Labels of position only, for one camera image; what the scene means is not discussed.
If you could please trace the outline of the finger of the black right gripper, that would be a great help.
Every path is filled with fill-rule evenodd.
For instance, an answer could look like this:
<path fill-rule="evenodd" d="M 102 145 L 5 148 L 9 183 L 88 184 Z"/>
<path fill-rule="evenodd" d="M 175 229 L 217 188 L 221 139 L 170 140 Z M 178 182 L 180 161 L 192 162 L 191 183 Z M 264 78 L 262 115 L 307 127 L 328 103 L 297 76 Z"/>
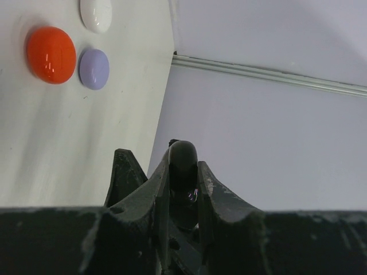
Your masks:
<path fill-rule="evenodd" d="M 111 207 L 120 202 L 146 181 L 147 176 L 132 151 L 115 150 L 105 207 Z"/>
<path fill-rule="evenodd" d="M 202 264 L 202 251 L 198 229 L 181 230 L 169 220 L 170 274 L 206 274 Z"/>

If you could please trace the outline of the orange earbud charging case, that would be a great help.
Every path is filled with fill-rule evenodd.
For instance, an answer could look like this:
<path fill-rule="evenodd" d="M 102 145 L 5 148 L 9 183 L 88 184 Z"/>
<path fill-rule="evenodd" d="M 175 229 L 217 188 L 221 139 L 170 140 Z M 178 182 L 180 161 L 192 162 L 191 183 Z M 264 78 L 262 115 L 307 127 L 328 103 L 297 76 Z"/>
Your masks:
<path fill-rule="evenodd" d="M 31 71 L 49 84 L 67 82 L 76 68 L 76 49 L 70 36 L 57 27 L 36 29 L 26 44 Z"/>

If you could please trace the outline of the black earbud charging case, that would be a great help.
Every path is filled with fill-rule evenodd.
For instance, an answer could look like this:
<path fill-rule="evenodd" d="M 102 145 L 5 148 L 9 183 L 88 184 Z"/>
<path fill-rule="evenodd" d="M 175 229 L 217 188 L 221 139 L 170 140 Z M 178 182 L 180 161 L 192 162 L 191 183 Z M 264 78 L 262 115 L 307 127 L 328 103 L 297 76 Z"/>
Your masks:
<path fill-rule="evenodd" d="M 170 218 L 181 230 L 190 232 L 198 224 L 198 157 L 195 146 L 185 140 L 169 143 Z"/>

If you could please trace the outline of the lilac earbud charging case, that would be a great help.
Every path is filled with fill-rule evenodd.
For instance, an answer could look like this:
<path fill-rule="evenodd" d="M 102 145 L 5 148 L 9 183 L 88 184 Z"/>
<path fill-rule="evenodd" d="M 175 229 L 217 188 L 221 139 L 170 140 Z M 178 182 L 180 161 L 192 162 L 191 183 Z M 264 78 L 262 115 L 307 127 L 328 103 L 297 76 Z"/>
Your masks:
<path fill-rule="evenodd" d="M 81 83 L 88 89 L 102 89 L 110 75 L 110 63 L 107 55 L 100 49 L 86 49 L 79 62 Z"/>

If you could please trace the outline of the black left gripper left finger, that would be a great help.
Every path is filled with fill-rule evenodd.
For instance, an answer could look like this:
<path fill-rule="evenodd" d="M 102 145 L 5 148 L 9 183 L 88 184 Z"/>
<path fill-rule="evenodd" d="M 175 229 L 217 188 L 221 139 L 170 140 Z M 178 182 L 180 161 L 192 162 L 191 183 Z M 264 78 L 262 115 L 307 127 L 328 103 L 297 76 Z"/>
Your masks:
<path fill-rule="evenodd" d="M 111 207 L 1 209 L 2 274 L 160 274 L 169 264 L 169 165 Z"/>

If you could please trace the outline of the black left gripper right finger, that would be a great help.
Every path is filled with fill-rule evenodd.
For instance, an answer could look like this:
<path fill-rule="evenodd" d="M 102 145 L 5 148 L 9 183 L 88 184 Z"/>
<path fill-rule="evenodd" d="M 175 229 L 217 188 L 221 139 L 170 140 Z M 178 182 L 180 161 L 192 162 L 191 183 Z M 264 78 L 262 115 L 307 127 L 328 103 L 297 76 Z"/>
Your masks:
<path fill-rule="evenodd" d="M 209 274 L 366 273 L 364 211 L 262 211 L 199 162 L 198 217 Z"/>

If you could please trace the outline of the white earbud charging case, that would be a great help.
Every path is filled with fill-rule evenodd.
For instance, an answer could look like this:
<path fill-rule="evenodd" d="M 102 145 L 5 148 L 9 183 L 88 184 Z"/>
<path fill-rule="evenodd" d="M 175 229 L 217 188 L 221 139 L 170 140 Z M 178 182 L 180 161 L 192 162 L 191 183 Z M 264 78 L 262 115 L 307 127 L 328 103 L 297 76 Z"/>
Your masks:
<path fill-rule="evenodd" d="M 105 33 L 112 22 L 110 0 L 80 0 L 80 15 L 84 26 L 96 34 Z"/>

